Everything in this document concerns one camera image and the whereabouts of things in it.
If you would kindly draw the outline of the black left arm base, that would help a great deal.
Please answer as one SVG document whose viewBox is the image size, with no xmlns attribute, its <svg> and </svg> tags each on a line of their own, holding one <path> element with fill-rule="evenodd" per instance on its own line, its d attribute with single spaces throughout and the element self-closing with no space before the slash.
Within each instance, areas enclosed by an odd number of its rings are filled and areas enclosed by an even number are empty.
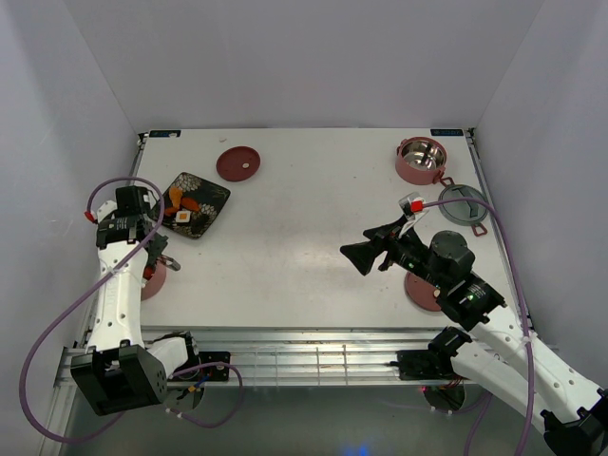
<svg viewBox="0 0 608 456">
<path fill-rule="evenodd" d="M 223 364 L 230 362 L 229 351 L 200 351 L 177 368 L 177 372 L 185 371 L 185 373 L 179 375 L 173 373 L 171 379 L 193 383 L 226 382 L 229 380 L 230 370 Z"/>
</svg>

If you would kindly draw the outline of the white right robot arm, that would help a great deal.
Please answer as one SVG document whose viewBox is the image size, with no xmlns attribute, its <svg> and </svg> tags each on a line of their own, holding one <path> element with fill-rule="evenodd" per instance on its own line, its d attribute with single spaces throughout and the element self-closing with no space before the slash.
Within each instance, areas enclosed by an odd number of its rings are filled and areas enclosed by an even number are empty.
<svg viewBox="0 0 608 456">
<path fill-rule="evenodd" d="M 429 344 L 429 365 L 478 383 L 541 430 L 557 455 L 600 455 L 607 448 L 607 391 L 580 375 L 476 275 L 466 240 L 440 231 L 424 244 L 405 218 L 364 232 L 365 241 L 340 252 L 365 276 L 398 265 L 434 286 L 452 326 Z"/>
</svg>

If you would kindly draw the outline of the white orange tofu cube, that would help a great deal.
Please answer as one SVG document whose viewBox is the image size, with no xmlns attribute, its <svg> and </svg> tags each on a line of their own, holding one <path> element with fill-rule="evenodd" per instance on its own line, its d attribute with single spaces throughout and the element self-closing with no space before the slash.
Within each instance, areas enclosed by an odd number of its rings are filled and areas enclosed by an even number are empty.
<svg viewBox="0 0 608 456">
<path fill-rule="evenodd" d="M 191 212 L 187 210 L 181 210 L 175 215 L 175 222 L 177 224 L 186 224 L 189 223 L 191 219 Z"/>
</svg>

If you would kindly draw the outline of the pink lunch bowl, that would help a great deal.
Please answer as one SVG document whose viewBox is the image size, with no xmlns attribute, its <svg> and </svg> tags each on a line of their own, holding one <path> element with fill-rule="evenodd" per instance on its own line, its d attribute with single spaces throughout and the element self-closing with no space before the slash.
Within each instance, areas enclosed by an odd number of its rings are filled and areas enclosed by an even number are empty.
<svg viewBox="0 0 608 456">
<path fill-rule="evenodd" d="M 167 276 L 166 266 L 158 260 L 155 269 L 146 267 L 144 270 L 144 284 L 141 291 L 141 299 L 145 301 L 156 295 L 165 283 Z"/>
<path fill-rule="evenodd" d="M 411 137 L 400 142 L 395 151 L 395 171 L 414 185 L 438 183 L 445 175 L 447 150 L 428 137 Z"/>
</svg>

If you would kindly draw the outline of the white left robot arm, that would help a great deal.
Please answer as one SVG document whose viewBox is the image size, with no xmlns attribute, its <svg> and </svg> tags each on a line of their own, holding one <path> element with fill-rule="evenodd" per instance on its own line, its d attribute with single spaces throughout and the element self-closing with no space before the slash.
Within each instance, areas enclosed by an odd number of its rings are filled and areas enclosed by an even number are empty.
<svg viewBox="0 0 608 456">
<path fill-rule="evenodd" d="M 150 210 L 147 189 L 127 185 L 94 218 L 104 284 L 85 353 L 72 359 L 70 373 L 99 416 L 160 404 L 173 373 L 187 380 L 201 368 L 189 332 L 143 341 L 143 299 L 160 290 L 167 271 L 181 268 L 164 254 L 168 239 L 154 232 Z"/>
</svg>

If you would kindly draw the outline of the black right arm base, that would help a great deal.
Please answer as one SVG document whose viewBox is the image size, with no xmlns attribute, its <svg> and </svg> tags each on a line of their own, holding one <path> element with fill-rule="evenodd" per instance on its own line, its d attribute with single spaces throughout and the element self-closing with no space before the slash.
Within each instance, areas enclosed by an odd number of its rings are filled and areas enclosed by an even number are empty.
<svg viewBox="0 0 608 456">
<path fill-rule="evenodd" d="M 450 358 L 436 351 L 398 351 L 395 363 L 401 380 L 447 380 L 454 376 Z"/>
</svg>

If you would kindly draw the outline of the dark red round lid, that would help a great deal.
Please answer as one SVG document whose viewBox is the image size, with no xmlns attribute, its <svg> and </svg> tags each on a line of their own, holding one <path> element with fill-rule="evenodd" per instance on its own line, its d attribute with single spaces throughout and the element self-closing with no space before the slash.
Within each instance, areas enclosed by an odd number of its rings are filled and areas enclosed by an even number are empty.
<svg viewBox="0 0 608 456">
<path fill-rule="evenodd" d="M 238 182 L 250 179 L 259 169 L 261 157 L 249 146 L 235 146 L 224 151 L 217 160 L 216 169 L 226 181 Z"/>
</svg>

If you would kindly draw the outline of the metal serving tongs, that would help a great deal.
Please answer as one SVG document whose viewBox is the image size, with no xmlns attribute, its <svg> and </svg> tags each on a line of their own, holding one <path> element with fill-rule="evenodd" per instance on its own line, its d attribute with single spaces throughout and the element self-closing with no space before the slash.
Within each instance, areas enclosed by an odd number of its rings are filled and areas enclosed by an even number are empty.
<svg viewBox="0 0 608 456">
<path fill-rule="evenodd" d="M 158 262 L 171 271 L 179 272 L 181 270 L 181 265 L 171 256 L 161 255 Z"/>
</svg>

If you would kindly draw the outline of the red carrot food piece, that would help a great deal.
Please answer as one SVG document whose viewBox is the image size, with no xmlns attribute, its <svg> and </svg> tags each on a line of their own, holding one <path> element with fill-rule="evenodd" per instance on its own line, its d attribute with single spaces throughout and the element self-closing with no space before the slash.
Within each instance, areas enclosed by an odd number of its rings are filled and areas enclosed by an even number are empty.
<svg viewBox="0 0 608 456">
<path fill-rule="evenodd" d="M 180 206 L 191 212 L 198 212 L 200 210 L 200 205 L 197 201 L 192 198 L 182 198 L 180 201 Z"/>
</svg>

